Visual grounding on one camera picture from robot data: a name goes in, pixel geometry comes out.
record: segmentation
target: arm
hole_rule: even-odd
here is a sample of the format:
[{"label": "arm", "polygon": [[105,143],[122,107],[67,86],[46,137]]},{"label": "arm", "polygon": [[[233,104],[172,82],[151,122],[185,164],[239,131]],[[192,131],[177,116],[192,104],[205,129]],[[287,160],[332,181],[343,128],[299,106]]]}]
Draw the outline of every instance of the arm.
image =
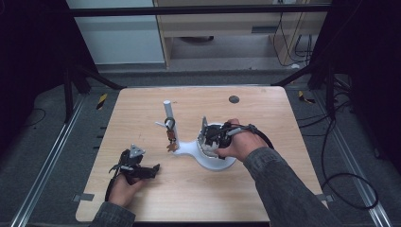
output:
[{"label": "arm", "polygon": [[[239,124],[237,119],[229,122]],[[271,226],[341,226],[278,152],[268,148],[258,135],[250,131],[235,134],[231,145],[216,153],[236,157],[248,168]]]},{"label": "arm", "polygon": [[109,201],[102,203],[91,226],[131,227],[135,221],[135,214],[125,207],[132,203],[133,196],[145,183],[144,180],[140,180],[129,185],[124,175],[120,174],[114,182]]}]

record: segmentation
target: person's right arm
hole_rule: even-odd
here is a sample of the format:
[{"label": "person's right arm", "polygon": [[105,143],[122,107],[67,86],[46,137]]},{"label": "person's right arm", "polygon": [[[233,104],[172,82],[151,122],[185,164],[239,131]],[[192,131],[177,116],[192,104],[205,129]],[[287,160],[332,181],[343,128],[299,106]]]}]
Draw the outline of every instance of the person's right arm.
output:
[{"label": "person's right arm", "polygon": [[[239,124],[237,119],[230,122]],[[217,149],[216,153],[244,163],[255,180],[271,226],[341,226],[278,152],[268,148],[258,135],[249,131],[236,134],[228,148]]]}]

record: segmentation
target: dark jacket sleeve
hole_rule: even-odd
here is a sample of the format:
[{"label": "dark jacket sleeve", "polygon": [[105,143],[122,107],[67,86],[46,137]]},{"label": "dark jacket sleeve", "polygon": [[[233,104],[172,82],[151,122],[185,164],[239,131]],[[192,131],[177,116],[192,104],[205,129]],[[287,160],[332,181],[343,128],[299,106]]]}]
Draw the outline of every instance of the dark jacket sleeve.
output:
[{"label": "dark jacket sleeve", "polygon": [[271,226],[341,226],[277,151],[258,148],[244,166],[255,180]]},{"label": "dark jacket sleeve", "polygon": [[91,226],[131,227],[134,221],[135,214],[131,211],[105,201],[97,211]]}]

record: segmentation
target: floor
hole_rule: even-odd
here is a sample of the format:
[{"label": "floor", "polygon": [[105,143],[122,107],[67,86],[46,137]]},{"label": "floor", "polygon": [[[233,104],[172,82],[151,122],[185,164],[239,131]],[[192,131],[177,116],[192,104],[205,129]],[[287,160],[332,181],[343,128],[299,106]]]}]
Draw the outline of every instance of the floor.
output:
[{"label": "floor", "polygon": [[[307,39],[302,38],[299,50],[304,50]],[[303,57],[295,65],[283,66],[275,58],[274,50],[267,36],[215,37],[211,42],[203,38],[176,39],[171,65],[167,69],[148,68],[137,71],[102,72],[103,76],[130,87],[140,86],[192,86],[255,84],[269,85],[283,79],[307,64]],[[320,119],[324,112],[324,89],[309,91],[305,83],[308,76],[294,81],[286,87],[288,99],[299,125],[304,126]],[[78,223],[75,212],[78,203],[75,195],[83,192],[95,160],[102,135],[108,124],[118,91],[105,87],[94,80],[88,96],[75,93],[74,99],[81,102],[80,114],[74,128],[68,132],[66,141],[58,141],[63,131],[64,107],[63,89],[56,87],[39,95],[35,109],[21,134],[13,142],[11,154],[0,165],[0,226],[9,226],[40,173],[55,143],[61,153],[53,156],[57,162],[50,166],[47,182],[39,195],[31,201],[34,206],[28,210],[27,226],[87,226]],[[299,91],[305,98],[314,99],[315,104],[300,100]],[[99,97],[108,94],[102,110],[96,110]],[[348,101],[347,96],[338,95],[336,106]],[[330,210],[344,223],[344,226],[401,226],[401,177],[387,160],[376,159],[374,148],[354,114],[351,104],[337,110],[337,124],[323,149],[324,134],[328,127],[325,118],[310,127],[301,128],[305,144],[320,183],[324,181],[321,157],[327,175],[338,172],[362,173],[378,192],[380,204],[367,211],[351,207],[339,199],[333,190],[325,187],[325,195],[335,200],[328,203]],[[372,201],[372,191],[359,181],[351,178],[333,180],[332,184],[346,199],[359,205]]]}]

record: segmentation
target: person's right hand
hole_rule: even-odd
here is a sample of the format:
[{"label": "person's right hand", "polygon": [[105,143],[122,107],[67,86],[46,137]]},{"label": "person's right hand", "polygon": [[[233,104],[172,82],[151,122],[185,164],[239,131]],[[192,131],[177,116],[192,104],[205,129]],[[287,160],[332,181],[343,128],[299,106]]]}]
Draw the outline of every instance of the person's right hand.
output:
[{"label": "person's right hand", "polygon": [[[228,122],[239,125],[238,119],[231,119]],[[265,141],[257,134],[253,134],[250,131],[242,131],[233,135],[228,148],[218,148],[215,153],[221,157],[235,157],[237,160],[244,162],[252,151],[266,146]]]}]

